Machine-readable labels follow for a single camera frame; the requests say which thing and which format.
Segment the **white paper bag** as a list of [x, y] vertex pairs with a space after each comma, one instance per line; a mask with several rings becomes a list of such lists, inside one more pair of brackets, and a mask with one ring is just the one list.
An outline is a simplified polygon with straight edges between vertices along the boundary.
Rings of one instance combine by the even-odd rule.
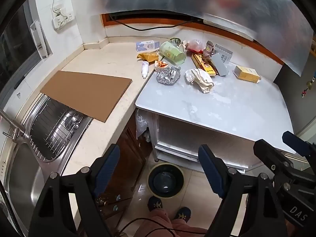
[[185, 79], [191, 85], [196, 83], [204, 94], [209, 93], [214, 87], [211, 76], [202, 69], [187, 70], [185, 72]]

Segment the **aluminium foil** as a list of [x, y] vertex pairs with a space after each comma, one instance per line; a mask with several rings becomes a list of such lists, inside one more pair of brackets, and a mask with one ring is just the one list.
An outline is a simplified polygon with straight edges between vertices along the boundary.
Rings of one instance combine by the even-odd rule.
[[163, 69], [156, 74], [157, 82], [164, 85], [173, 85], [181, 77], [181, 69], [172, 66]]

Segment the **orange white instant noodle bowl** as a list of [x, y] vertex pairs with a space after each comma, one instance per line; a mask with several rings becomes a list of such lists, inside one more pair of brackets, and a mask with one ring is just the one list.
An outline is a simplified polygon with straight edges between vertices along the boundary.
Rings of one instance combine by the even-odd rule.
[[161, 72], [161, 71], [164, 71], [168, 68], [169, 68], [169, 64], [164, 62], [164, 61], [156, 60], [154, 62], [154, 69], [156, 72]]

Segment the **blue white carton box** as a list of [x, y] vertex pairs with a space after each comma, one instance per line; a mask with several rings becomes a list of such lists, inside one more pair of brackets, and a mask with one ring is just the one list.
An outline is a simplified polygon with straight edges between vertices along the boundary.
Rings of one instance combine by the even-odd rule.
[[149, 40], [149, 41], [141, 41], [135, 44], [135, 48], [137, 52], [155, 50], [160, 47], [159, 41]]

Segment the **green yellow wrapper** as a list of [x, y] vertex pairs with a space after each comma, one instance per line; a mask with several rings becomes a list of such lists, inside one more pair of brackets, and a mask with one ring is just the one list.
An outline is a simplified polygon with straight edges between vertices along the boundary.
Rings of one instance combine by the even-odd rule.
[[180, 38], [171, 38], [171, 39], [169, 40], [169, 42], [172, 43], [172, 44], [175, 45], [175, 46], [179, 46], [182, 41], [181, 41]]

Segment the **round green-rimmed trash bin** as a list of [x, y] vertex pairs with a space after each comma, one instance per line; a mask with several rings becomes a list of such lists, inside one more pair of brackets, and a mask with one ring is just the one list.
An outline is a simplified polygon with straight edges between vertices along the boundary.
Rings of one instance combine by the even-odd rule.
[[183, 171], [179, 166], [171, 163], [153, 166], [146, 181], [150, 192], [163, 199], [177, 196], [185, 184]]

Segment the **brown wooden cabinet door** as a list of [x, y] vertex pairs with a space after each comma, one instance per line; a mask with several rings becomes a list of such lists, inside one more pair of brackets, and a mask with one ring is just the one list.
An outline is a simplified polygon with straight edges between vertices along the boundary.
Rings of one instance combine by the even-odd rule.
[[151, 142], [145, 137], [136, 137], [136, 122], [131, 117], [116, 144], [120, 158], [109, 185], [98, 196], [98, 205], [103, 219], [122, 213], [131, 202], [134, 189], [152, 151]]

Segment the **right blue slipper foot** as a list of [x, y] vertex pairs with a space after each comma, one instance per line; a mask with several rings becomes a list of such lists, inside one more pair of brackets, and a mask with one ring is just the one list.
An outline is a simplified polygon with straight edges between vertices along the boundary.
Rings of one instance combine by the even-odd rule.
[[180, 208], [174, 217], [174, 219], [181, 219], [184, 220], [186, 223], [189, 221], [190, 218], [191, 210], [188, 207]]

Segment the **blue slipper foot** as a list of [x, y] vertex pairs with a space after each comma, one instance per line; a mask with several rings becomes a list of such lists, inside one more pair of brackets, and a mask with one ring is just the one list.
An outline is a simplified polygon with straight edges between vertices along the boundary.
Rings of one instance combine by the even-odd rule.
[[189, 221], [190, 218], [191, 210], [188, 207], [180, 208], [174, 217], [174, 219], [181, 219], [184, 220], [186, 223]]
[[152, 212], [155, 209], [162, 209], [163, 208], [162, 201], [160, 198], [156, 196], [151, 196], [148, 200], [147, 207], [148, 207], [149, 212]]

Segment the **stainless steel sink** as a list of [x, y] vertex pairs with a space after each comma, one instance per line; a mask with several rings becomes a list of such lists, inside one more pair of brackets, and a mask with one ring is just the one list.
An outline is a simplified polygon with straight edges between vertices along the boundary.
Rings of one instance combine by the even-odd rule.
[[25, 136], [10, 151], [4, 175], [4, 188], [24, 235], [28, 234], [34, 208], [47, 178], [53, 172], [64, 172], [72, 153], [92, 121], [91, 117], [83, 114], [86, 118], [61, 155], [51, 162], [41, 161], [31, 146], [30, 131], [32, 122], [47, 98], [47, 95], [41, 94], [26, 113], [22, 121], [26, 129]]

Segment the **left blue slipper foot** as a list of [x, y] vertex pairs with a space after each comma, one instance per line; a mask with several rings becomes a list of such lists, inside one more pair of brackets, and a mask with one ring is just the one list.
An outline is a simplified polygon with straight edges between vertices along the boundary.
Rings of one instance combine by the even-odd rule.
[[149, 212], [152, 212], [155, 209], [162, 209], [163, 208], [162, 201], [160, 198], [156, 196], [151, 196], [148, 200], [147, 207], [148, 207]]

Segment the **brown cardboard sheet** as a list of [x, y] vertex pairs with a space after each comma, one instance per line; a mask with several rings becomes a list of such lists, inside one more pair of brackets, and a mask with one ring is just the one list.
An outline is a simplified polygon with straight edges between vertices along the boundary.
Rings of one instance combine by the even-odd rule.
[[48, 97], [105, 122], [132, 80], [117, 76], [58, 71], [41, 89]]

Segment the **pink trouser legs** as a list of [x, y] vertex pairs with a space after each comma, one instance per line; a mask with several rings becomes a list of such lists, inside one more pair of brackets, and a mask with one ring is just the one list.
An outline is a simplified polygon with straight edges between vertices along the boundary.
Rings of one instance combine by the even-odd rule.
[[145, 220], [137, 229], [134, 236], [173, 236], [167, 229], [170, 229], [175, 236], [205, 236], [207, 229], [200, 227], [192, 227], [181, 219], [169, 218], [165, 209], [155, 209], [150, 212], [150, 219], [153, 221]]

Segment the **chrome faucet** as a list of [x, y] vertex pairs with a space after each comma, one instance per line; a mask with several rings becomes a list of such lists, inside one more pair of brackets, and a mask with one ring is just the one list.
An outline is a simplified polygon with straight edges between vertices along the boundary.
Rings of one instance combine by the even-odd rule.
[[11, 135], [6, 132], [3, 132], [3, 135], [10, 138], [14, 143], [22, 141], [25, 136], [25, 127], [10, 117], [3, 109], [0, 109], [0, 115], [2, 119], [9, 123], [10, 128], [13, 130]]

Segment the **yellow small box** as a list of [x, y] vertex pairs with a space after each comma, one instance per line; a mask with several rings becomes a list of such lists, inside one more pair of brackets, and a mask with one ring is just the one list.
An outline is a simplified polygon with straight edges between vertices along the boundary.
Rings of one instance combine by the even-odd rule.
[[261, 77], [256, 70], [249, 67], [236, 65], [233, 73], [238, 79], [253, 82], [255, 84], [261, 80]]

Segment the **grey flat card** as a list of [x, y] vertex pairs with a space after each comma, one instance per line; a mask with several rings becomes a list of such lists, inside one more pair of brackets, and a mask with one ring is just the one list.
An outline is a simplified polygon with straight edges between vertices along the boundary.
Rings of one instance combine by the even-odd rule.
[[225, 65], [225, 63], [222, 61], [220, 54], [216, 53], [211, 56], [211, 61], [213, 65], [215, 66], [219, 76], [226, 76], [229, 71]]

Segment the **white small bottle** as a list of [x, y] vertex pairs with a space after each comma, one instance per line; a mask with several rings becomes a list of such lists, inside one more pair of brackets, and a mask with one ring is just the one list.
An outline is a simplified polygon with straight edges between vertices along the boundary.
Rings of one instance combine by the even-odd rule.
[[150, 65], [149, 62], [143, 61], [141, 65], [141, 75], [143, 79], [146, 79], [148, 77]]

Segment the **yellow red long box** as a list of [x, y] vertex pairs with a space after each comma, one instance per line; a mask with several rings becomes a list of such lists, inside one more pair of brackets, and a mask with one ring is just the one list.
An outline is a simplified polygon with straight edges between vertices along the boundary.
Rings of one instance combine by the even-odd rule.
[[210, 76], [216, 76], [217, 71], [215, 67], [211, 63], [209, 63], [203, 55], [201, 54], [192, 54], [191, 55], [192, 61], [196, 68], [204, 70], [206, 73], [208, 73]]

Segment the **white printed paper packet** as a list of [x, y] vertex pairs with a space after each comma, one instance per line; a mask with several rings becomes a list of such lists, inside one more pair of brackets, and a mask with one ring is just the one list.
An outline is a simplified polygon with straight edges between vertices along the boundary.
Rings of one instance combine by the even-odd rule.
[[224, 62], [225, 64], [228, 64], [233, 56], [232, 51], [228, 50], [227, 48], [217, 43], [215, 44], [214, 51], [216, 54], [220, 55], [222, 62]]

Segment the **orange snack wrapper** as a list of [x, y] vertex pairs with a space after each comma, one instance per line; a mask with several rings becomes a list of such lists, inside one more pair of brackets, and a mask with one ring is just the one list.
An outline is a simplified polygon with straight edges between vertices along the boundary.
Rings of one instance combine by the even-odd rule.
[[147, 61], [149, 63], [152, 63], [152, 62], [155, 62], [156, 60], [159, 60], [159, 54], [157, 51], [139, 53], [137, 55], [137, 58], [144, 60], [144, 61]]

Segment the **red plastic bag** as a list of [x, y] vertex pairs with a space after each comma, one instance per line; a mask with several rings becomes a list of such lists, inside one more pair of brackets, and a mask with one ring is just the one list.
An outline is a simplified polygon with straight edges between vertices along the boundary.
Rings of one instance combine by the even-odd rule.
[[186, 51], [194, 54], [202, 54], [203, 53], [203, 45], [199, 40], [190, 40], [186, 44]]

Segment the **green paper cup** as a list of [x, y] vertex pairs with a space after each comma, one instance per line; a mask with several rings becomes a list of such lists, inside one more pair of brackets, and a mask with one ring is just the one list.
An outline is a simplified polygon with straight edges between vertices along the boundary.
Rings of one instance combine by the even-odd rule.
[[175, 65], [183, 64], [186, 60], [186, 54], [169, 41], [160, 45], [160, 53]]

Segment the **white wall-mounted holder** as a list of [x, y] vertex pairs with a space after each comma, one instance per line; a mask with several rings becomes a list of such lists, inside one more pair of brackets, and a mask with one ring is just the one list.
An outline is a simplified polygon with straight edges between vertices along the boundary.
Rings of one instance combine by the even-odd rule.
[[48, 58], [46, 43], [44, 40], [41, 24], [38, 20], [35, 20], [30, 25], [30, 31], [39, 56], [41, 57], [41, 59]]

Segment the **white wall power socket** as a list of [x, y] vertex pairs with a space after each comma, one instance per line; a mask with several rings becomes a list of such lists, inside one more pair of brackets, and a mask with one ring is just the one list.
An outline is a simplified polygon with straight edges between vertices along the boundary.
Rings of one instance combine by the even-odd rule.
[[74, 20], [74, 12], [68, 11], [64, 5], [53, 5], [51, 8], [52, 25], [55, 31], [61, 30], [66, 24]]

